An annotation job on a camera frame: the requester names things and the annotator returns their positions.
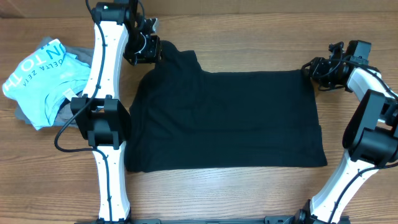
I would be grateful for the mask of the black t-shirt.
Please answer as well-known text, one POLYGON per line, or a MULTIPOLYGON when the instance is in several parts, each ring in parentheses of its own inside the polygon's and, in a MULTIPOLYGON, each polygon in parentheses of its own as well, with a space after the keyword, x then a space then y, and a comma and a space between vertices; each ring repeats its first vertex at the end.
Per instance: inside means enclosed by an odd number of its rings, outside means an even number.
POLYGON ((162 42, 129 109, 130 172, 327 165, 311 81, 300 70, 204 71, 162 42))

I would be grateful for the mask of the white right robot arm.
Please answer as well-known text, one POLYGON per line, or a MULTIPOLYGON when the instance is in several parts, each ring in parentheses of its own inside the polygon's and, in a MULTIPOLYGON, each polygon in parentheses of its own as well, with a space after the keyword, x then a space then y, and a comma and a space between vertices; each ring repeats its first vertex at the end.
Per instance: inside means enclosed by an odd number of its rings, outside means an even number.
POLYGON ((328 46, 328 58, 315 57, 302 71, 320 91, 354 93, 359 105, 342 139, 343 156, 321 191, 287 223, 349 223, 343 210, 372 175, 397 166, 397 93, 369 65, 371 43, 352 40, 328 46))

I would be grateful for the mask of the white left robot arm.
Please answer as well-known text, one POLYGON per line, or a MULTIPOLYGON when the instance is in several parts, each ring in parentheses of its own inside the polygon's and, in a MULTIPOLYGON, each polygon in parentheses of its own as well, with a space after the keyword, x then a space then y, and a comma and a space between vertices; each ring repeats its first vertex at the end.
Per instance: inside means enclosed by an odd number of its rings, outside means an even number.
POLYGON ((119 99, 122 60, 156 63, 161 44, 158 20, 146 18, 141 1, 98 2, 89 10, 95 23, 91 72, 81 97, 71 100, 72 121, 95 157, 100 208, 96 223, 131 223, 124 151, 131 119, 119 99))

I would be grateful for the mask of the brown cardboard backboard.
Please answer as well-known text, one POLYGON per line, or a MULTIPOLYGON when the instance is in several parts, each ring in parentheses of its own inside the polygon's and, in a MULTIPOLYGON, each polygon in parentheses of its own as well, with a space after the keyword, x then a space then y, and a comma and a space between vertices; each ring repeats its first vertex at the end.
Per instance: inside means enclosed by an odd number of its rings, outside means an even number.
MULTIPOLYGON (((151 16, 391 12, 397 0, 143 0, 151 16)), ((1 0, 2 18, 88 17, 84 0, 1 0)))

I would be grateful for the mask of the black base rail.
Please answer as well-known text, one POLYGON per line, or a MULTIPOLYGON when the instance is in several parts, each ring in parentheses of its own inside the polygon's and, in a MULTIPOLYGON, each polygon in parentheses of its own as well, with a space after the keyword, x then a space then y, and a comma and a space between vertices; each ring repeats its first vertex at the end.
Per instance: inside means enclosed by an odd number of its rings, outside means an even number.
POLYGON ((112 224, 290 224, 296 223, 294 216, 267 216, 264 218, 236 218, 236 219, 207 219, 207 220, 160 220, 128 218, 111 222, 112 224))

